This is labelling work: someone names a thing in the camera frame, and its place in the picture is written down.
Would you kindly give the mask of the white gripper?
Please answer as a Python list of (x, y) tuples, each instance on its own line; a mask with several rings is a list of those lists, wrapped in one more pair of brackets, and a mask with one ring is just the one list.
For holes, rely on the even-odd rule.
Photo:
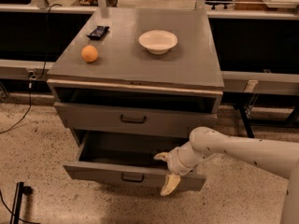
[(176, 147), (169, 153), (161, 152), (154, 156), (156, 161), (167, 161), (167, 166), (172, 174), (165, 176), (161, 190), (162, 196), (170, 195), (178, 186), (181, 177), (186, 175), (196, 165), (196, 158), (191, 147)]

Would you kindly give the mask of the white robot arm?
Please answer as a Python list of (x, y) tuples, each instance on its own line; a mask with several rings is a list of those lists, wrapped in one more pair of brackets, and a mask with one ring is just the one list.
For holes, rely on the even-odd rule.
[(169, 152), (158, 153), (169, 172), (161, 190), (171, 194), (181, 178), (213, 154), (226, 154), (289, 180), (279, 224), (299, 224), (299, 144), (229, 136), (208, 127), (191, 131), (189, 141)]

